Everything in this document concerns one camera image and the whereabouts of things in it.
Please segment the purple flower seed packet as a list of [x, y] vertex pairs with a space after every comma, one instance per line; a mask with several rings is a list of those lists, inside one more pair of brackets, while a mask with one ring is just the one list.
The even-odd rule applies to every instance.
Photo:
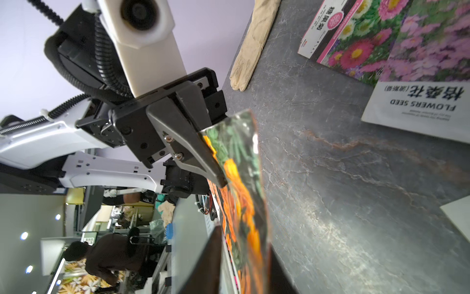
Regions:
[[469, 143], [469, 1], [412, 2], [361, 120]]

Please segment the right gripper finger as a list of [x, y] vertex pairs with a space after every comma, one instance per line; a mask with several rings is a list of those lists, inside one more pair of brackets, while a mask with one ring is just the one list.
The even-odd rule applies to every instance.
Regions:
[[179, 294], [218, 294], [222, 263], [222, 228], [217, 225]]

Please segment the sunflower seed packet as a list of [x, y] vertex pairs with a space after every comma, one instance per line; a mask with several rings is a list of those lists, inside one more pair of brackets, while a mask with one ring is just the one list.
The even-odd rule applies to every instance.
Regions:
[[467, 241], [470, 241], [470, 196], [447, 203], [441, 210]]

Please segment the orange marigold seed packet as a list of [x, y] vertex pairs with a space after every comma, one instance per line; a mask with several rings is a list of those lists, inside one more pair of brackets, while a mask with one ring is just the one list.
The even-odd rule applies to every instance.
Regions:
[[201, 132], [227, 185], [209, 187], [240, 294], [269, 293], [270, 224], [251, 110]]

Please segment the pink chrysanthemum seed packet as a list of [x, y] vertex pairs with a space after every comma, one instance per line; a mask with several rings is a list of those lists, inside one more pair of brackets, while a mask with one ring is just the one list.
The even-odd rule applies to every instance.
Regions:
[[323, 1], [297, 52], [374, 86], [410, 7], [410, 0]]

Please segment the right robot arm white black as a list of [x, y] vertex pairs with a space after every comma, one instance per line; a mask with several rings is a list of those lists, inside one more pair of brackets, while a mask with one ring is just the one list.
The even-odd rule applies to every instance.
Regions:
[[176, 197], [226, 186], [201, 132], [223, 120], [215, 72], [187, 73], [167, 1], [83, 1], [44, 52], [82, 93], [52, 111], [1, 122], [1, 186], [16, 194], [128, 186]]

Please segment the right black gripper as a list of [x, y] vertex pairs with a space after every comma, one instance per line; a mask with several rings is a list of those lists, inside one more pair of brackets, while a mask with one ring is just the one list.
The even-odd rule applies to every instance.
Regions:
[[203, 68], [118, 106], [100, 103], [78, 129], [108, 147], [126, 145], [147, 168], [167, 154], [177, 166], [223, 188], [227, 180], [199, 134], [226, 113], [215, 71]]

